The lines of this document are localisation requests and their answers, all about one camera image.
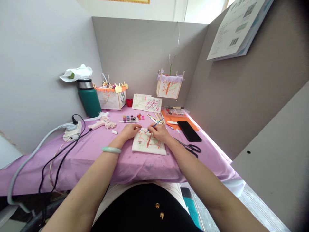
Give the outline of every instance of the pink tablecloth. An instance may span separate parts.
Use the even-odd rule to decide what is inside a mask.
[[[119,123],[119,120],[122,120],[123,115],[136,116],[139,113],[145,115],[145,120],[139,122],[144,128],[147,128],[147,126],[152,123],[147,114],[155,117],[154,113],[133,110],[127,106],[123,107],[122,112],[104,112],[109,112],[109,119],[117,123],[114,130],[118,131],[118,133],[120,133],[126,125],[125,123]],[[95,122],[96,121],[86,121],[86,126],[92,125]],[[202,152],[198,154],[199,160],[203,162],[221,181],[241,179],[227,160],[217,151],[201,131],[197,133],[202,138],[202,142],[188,142],[183,134],[179,134],[177,131],[171,130],[168,127],[167,129],[169,133],[179,141],[182,141],[185,144],[195,144],[200,147]],[[116,136],[117,135],[112,134],[112,130],[107,130],[102,126],[80,139],[62,164],[57,188],[60,190],[72,189],[90,165],[102,153],[102,147],[107,146]],[[15,182],[13,195],[38,193],[42,168],[46,162],[54,156],[55,152],[63,143],[62,136],[59,136],[39,149],[35,156],[19,173]],[[171,150],[167,146],[167,156],[162,156],[131,151],[132,143],[133,139],[130,139],[124,144],[111,180],[112,182],[125,184],[133,180],[148,179],[158,179],[165,182],[176,183],[186,182]],[[62,153],[55,159],[52,169],[53,180],[55,180],[57,168],[64,154],[65,153]],[[8,168],[0,170],[0,196],[7,195],[12,176],[27,157],[28,155],[24,155]],[[42,188],[43,192],[51,191],[52,189],[48,179],[48,171],[49,165],[45,168],[45,179]]]

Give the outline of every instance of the blue paintbrush handle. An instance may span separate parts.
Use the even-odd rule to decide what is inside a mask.
[[[161,122],[163,120],[163,118],[160,120],[160,121],[158,121],[156,124],[158,124],[159,122]],[[155,127],[156,126],[156,124],[155,125],[153,125],[152,127]],[[147,132],[149,132],[149,130],[147,130]]]

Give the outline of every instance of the woman's right hand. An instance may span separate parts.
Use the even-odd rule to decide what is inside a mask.
[[[170,141],[173,140],[173,137],[168,133],[165,125],[157,124],[155,127],[153,127],[154,125],[155,123],[152,123],[150,126],[148,126],[149,133],[153,133],[153,135],[158,140],[165,144],[168,144]]]

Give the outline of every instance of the white marker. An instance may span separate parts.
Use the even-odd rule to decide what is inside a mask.
[[[119,123],[127,123],[127,122],[139,122],[139,120],[119,121]]]
[[[174,125],[178,125],[177,122],[173,122],[173,121],[167,121],[167,123],[169,123],[169,124],[174,124]]]

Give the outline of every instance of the craft lantern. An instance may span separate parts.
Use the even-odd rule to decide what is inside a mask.
[[[115,84],[115,88],[96,88],[101,109],[120,110],[126,103],[128,84]]]
[[[184,72],[182,75],[176,76],[168,76],[162,74],[163,70],[159,72],[157,77],[157,96],[164,97],[164,98],[178,98],[180,87],[183,81]]]

